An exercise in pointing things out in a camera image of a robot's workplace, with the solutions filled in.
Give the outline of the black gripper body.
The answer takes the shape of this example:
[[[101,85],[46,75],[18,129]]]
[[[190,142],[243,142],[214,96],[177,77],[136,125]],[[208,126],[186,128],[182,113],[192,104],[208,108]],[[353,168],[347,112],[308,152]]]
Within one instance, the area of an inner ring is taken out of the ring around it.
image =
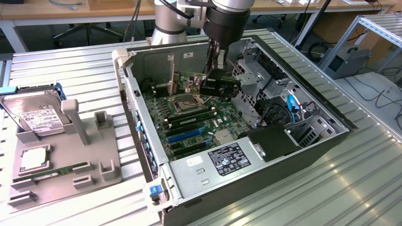
[[[244,32],[249,10],[231,12],[220,8],[206,8],[202,30],[218,48],[228,48],[236,42]]]

